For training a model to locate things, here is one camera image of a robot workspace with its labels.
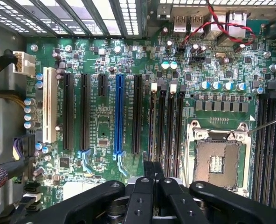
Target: capacitor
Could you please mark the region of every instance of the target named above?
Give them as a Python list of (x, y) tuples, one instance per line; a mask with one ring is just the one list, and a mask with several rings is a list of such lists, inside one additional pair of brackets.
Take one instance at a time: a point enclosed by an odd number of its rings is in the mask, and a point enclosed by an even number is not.
[(41, 150), (42, 148), (43, 148), (43, 144), (42, 144), (42, 143), (37, 142), (37, 143), (35, 144), (35, 149), (36, 149), (36, 150)]
[(25, 113), (33, 113), (35, 111), (35, 107), (34, 106), (26, 106), (24, 107), (24, 112)]
[(171, 62), (171, 63), (170, 63), (170, 68), (171, 68), (172, 70), (176, 70), (176, 69), (177, 69), (177, 63), (176, 63), (176, 62)]
[(201, 47), (198, 49), (197, 53), (198, 53), (198, 54), (202, 54), (202, 53), (204, 53), (206, 50), (207, 50), (206, 46), (201, 46)]
[(209, 82), (204, 81), (200, 83), (199, 88), (201, 88), (202, 90), (206, 90), (207, 88), (209, 88)]
[(193, 46), (190, 49), (191, 54), (196, 53), (196, 51), (199, 49), (199, 45), (198, 44), (193, 44)]
[(34, 105), (34, 104), (35, 104), (35, 99), (33, 99), (33, 98), (26, 98), (26, 99), (24, 100), (24, 104), (25, 104), (26, 106)]
[(221, 87), (221, 84), (219, 82), (213, 82), (213, 84), (211, 85), (211, 88), (213, 90), (218, 90), (220, 89), (220, 87)]
[(219, 63), (220, 63), (220, 65), (228, 64), (228, 63), (229, 63), (229, 58), (228, 58), (228, 57), (221, 58), (221, 59), (219, 60)]
[(276, 64), (271, 64), (271, 65), (269, 66), (269, 70), (270, 70), (271, 72), (276, 72)]
[(57, 53), (53, 53), (53, 54), (52, 54), (52, 57), (53, 57), (54, 59), (56, 59), (57, 61), (62, 60), (62, 56), (61, 56), (60, 54), (57, 54)]
[(52, 151), (52, 146), (51, 146), (51, 145), (46, 145), (46, 146), (44, 146), (44, 147), (41, 149), (41, 151), (42, 151), (44, 154), (47, 154), (47, 153), (49, 153), (49, 152)]
[(232, 87), (233, 87), (233, 83), (224, 83), (223, 84), (223, 90), (228, 91), (228, 90), (231, 90)]
[(167, 27), (164, 27), (161, 31), (161, 35), (162, 36), (166, 36), (168, 34), (168, 28)]
[(235, 86), (236, 90), (238, 91), (245, 91), (247, 86), (245, 83), (239, 83), (239, 84), (236, 84)]
[(169, 50), (172, 47), (172, 41), (167, 41), (166, 45), (165, 45), (165, 49)]
[(254, 89), (252, 89), (252, 93), (253, 94), (263, 94), (263, 88), (262, 87), (254, 88)]
[(34, 118), (35, 118), (35, 116), (33, 113), (27, 113), (24, 115), (24, 120), (26, 120), (26, 121), (33, 120)]
[(168, 63), (168, 62), (163, 62), (163, 63), (161, 64), (161, 68), (162, 68), (163, 70), (167, 70), (167, 69), (169, 68), (169, 63)]
[(41, 73), (37, 73), (35, 77), (37, 80), (40, 80), (40, 81), (42, 81), (44, 78), (43, 74), (41, 74)]
[(265, 59), (269, 59), (271, 56), (272, 56), (272, 53), (271, 53), (270, 51), (265, 51), (265, 52), (263, 53), (263, 57), (264, 57)]
[(34, 127), (35, 127), (35, 122), (34, 122), (34, 121), (26, 121), (26, 122), (24, 123), (24, 127), (25, 127), (26, 129), (34, 128)]
[(43, 167), (39, 167), (34, 171), (34, 176), (38, 176), (40, 174), (44, 173), (44, 168)]
[(35, 86), (36, 86), (38, 89), (43, 88), (43, 85), (44, 85), (44, 83), (43, 83), (42, 81), (37, 81), (36, 84), (35, 84)]
[(245, 44), (239, 44), (239, 45), (235, 46), (235, 48), (233, 48), (233, 51), (235, 53), (240, 53), (245, 47), (246, 47)]

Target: screw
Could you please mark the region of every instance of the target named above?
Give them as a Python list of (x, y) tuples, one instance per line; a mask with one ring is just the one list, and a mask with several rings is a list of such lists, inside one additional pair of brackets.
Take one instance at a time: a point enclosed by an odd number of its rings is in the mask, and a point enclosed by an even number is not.
[(197, 183), (197, 184), (196, 184), (196, 187), (197, 187), (197, 188), (204, 188), (204, 186), (203, 186), (202, 183)]

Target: green circuit board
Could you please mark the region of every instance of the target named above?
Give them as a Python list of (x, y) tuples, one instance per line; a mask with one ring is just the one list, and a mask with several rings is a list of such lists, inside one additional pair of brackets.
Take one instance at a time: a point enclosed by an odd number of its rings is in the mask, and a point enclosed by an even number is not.
[[(143, 175), (143, 161), (147, 160), (148, 139), (149, 139), (149, 116), (150, 116), (150, 93), (151, 83), (163, 83), (169, 86), (175, 83), (186, 85), (186, 94), (183, 105), (183, 121), (181, 126), (181, 147), (180, 147), (180, 172), (179, 177), (183, 179), (184, 155), (188, 150), (190, 156), (194, 156), (196, 144), (191, 144), (186, 149), (186, 129), (193, 120), (197, 120), (201, 127), (214, 130), (235, 130), (241, 122), (248, 125), (249, 129), (256, 126), (257, 98), (252, 93), (253, 84), (264, 87), (264, 75), (269, 73), (268, 66), (276, 62), (276, 41), (265, 41), (260, 32), (260, 25), (265, 21), (248, 21), (248, 26), (253, 28), (256, 34), (255, 44), (247, 46), (241, 53), (234, 53), (233, 47), (220, 47), (213, 41), (204, 41), (192, 38), (187, 49), (193, 44), (206, 46), (207, 50), (203, 54), (206, 58), (204, 63), (189, 63), (191, 54), (187, 52), (182, 56), (175, 55), (176, 46), (182, 38), (173, 36), (162, 36), (158, 32), (149, 40), (93, 40), (93, 39), (28, 39), (27, 53), (36, 57), (36, 72), (42, 73), (44, 67), (54, 67), (55, 60), (52, 53), (59, 49), (61, 56), (66, 62), (66, 71), (73, 74), (74, 79), (74, 127), (73, 127), (73, 149), (63, 149), (63, 134), (57, 133), (57, 141), (52, 143), (52, 153), (37, 158), (37, 167), (44, 168), (43, 179), (39, 181), (43, 185), (43, 208), (47, 208), (65, 199), (64, 185), (67, 182), (85, 182), (96, 185), (107, 180), (119, 180), (127, 183), (129, 178)], [(173, 41), (170, 51), (165, 51), (167, 40)], [(31, 45), (37, 45), (38, 51), (33, 52)], [(71, 46), (72, 51), (67, 53), (66, 46)], [(121, 52), (114, 51), (116, 46), (121, 47)], [(105, 54), (100, 55), (99, 50), (104, 50)], [(272, 58), (265, 59), (264, 51), (271, 51)], [(216, 53), (226, 53), (230, 58), (230, 63), (219, 65), (220, 60)], [(176, 62), (177, 69), (162, 70), (163, 62)], [(108, 71), (114, 67), (115, 72)], [(105, 74), (108, 77), (108, 95), (98, 96), (98, 74)], [(117, 162), (112, 158), (114, 144), (114, 111), (115, 111), (115, 75), (117, 73), (125, 76), (124, 95), (124, 132), (123, 132), (123, 169), (126, 175), (118, 170)], [(88, 155), (87, 168), (83, 168), (82, 157), (80, 156), (80, 97), (81, 97), (81, 74), (90, 74), (90, 150)], [(132, 142), (132, 119), (133, 119), (133, 95), (134, 95), (134, 75), (142, 74), (143, 77), (143, 97), (142, 97), (142, 125), (141, 125), (141, 150), (139, 154), (131, 153)], [(245, 91), (202, 90), (201, 82), (215, 82), (220, 84), (232, 82), (233, 86), (238, 83), (245, 83)], [(35, 78), (28, 78), (27, 96), (36, 97)], [(63, 81), (58, 81), (58, 102), (57, 102), (57, 123), (61, 124), (63, 108)], [(241, 111), (214, 111), (197, 110), (195, 103), (200, 101), (228, 101), (230, 103), (240, 102), (247, 104), (247, 109)], [(35, 112), (36, 122), (41, 123), (42, 113), (38, 109)], [(100, 140), (107, 140), (108, 146), (99, 146)], [(252, 180), (253, 157), (255, 138), (251, 142), (251, 154), (249, 161), (250, 171), (248, 173), (249, 183)], [(237, 183), (242, 185), (243, 169), (245, 165), (245, 148), (239, 151), (239, 161), (237, 169)], [(68, 162), (62, 163), (62, 158), (67, 158)], [(53, 176), (59, 175), (60, 181), (54, 182)]]

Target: motherboard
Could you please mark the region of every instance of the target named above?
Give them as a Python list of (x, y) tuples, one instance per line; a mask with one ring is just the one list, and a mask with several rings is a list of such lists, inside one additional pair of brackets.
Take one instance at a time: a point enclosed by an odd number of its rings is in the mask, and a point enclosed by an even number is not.
[(108, 180), (143, 175), (159, 161), (188, 186), (211, 182), (251, 197), (258, 95), (276, 77), (276, 40), (222, 47), (165, 27), (147, 40), (29, 38), (27, 79), (33, 181), (48, 208)]

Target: white connector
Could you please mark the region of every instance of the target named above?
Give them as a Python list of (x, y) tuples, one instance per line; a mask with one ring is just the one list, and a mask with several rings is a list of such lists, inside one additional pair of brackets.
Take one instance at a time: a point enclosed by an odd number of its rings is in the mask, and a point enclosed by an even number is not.
[(56, 141), (57, 80), (54, 68), (44, 68), (43, 73), (43, 142)]
[(18, 58), (18, 69), (13, 64), (13, 73), (22, 74), (25, 76), (35, 77), (35, 62), (36, 58), (26, 54), (23, 51), (14, 51), (14, 55)]

